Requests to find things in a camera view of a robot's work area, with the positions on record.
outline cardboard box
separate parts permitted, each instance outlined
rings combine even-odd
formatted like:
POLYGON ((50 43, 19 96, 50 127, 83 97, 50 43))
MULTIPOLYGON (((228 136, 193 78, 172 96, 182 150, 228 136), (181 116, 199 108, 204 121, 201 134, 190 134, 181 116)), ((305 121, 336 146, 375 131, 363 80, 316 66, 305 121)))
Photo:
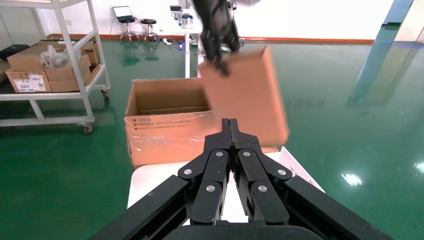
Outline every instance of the cardboard box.
MULTIPOLYGON (((85 84, 91 76, 89 56, 82 55, 78 65, 85 84)), ((62 93, 80 90, 77 83, 77 77, 70 63, 60 68, 45 68, 44 71, 53 92, 62 93)))
MULTIPOLYGON (((52 45, 55 48, 63 48, 66 49, 65 41, 63 40, 40 40, 38 45, 48 46, 52 45)), ((95 40, 90 40, 86 44, 81 47, 82 55, 88 55, 90 58, 90 63, 92 66, 99 65, 99 51, 97 48, 97 42, 95 40)))
POLYGON ((0 83, 7 79, 6 70, 11 68, 7 61, 0 60, 0 83))
POLYGON ((34 45, 7 58, 13 71, 40 72, 44 70, 40 54, 47 51, 46 46, 34 45))
POLYGON ((221 131, 196 78, 133 81, 124 120, 134 169, 193 160, 221 131))
POLYGON ((289 128, 271 49, 225 58, 230 76, 209 62, 199 66, 200 81, 218 119, 237 119, 240 131, 258 137, 261 145, 287 142, 289 128))
POLYGON ((48 78, 43 71, 6 71, 16 93, 52 92, 48 78))

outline laptop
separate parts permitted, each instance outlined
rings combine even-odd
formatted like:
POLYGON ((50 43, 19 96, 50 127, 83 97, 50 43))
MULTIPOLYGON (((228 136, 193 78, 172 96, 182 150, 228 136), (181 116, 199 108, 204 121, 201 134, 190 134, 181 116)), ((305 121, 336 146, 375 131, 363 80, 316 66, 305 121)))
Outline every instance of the laptop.
POLYGON ((130 20, 134 18, 129 6, 114 6, 113 11, 118 20, 130 20))

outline caster wheel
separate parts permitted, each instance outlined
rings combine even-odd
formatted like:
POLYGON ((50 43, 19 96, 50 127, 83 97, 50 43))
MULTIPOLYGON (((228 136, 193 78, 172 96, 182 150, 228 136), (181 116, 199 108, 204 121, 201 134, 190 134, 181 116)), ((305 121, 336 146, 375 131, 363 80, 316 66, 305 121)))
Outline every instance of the caster wheel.
POLYGON ((105 90, 101 90, 101 93, 103 94, 103 97, 104 97, 105 99, 108 99, 108 98, 109 98, 109 93, 108 93, 107 91, 105 91, 105 90))
POLYGON ((87 134, 87 135, 90 135, 90 134, 92 134, 92 132, 93 132, 93 127, 84 127, 84 133, 85 134, 87 134))

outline red baseboard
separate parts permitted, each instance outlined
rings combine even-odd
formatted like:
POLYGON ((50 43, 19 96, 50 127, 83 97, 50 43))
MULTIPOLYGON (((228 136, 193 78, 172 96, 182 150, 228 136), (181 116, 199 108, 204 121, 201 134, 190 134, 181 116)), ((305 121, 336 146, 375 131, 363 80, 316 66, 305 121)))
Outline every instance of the red baseboard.
MULTIPOLYGON (((85 34, 70 34, 72 39, 80 39, 85 34)), ((62 34, 53 33, 47 36, 47 38, 61 38, 62 34)), ((121 35, 117 34, 100 34, 102 39, 120 39, 121 35)), ((183 35, 167 35, 167 38, 172 39, 184 39, 183 35)), ((295 37, 255 37, 255 36, 244 36, 246 41, 260 41, 260 42, 306 42, 306 43, 345 43, 345 44, 372 44, 373 39, 321 39, 321 38, 295 38, 295 37)))
MULTIPOLYGON (((85 36, 85 34, 70 34, 69 35, 71 39, 81 39, 85 36)), ((62 34, 61 33, 52 33, 50 35, 48 35, 46 38, 61 38, 62 34)), ((117 34, 100 34, 100 38, 101 39, 120 39, 121 35, 117 35, 117 34)), ((167 35, 167 38, 172 38, 172 39, 184 39, 184 35, 167 35)))

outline green epoxy floor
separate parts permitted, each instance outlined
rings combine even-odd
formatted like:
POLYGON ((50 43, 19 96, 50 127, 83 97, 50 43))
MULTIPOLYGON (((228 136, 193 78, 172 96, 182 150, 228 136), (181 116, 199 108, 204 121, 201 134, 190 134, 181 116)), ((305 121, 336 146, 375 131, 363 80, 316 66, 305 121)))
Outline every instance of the green epoxy floor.
MULTIPOLYGON (((181 78, 184 54, 163 46, 148 61, 140 47, 134 60, 118 42, 103 45, 112 89, 109 101, 90 95, 92 135, 75 125, 0 128, 0 239, 83 240, 126 209, 132 168, 123 118, 131 80, 181 78)), ((424 49, 271 47, 290 127, 286 148, 341 204, 395 239, 422 239, 424 49)), ((84 113, 77 100, 40 106, 47 115, 84 113)), ((0 118, 28 115, 27 102, 0 102, 0 118)))

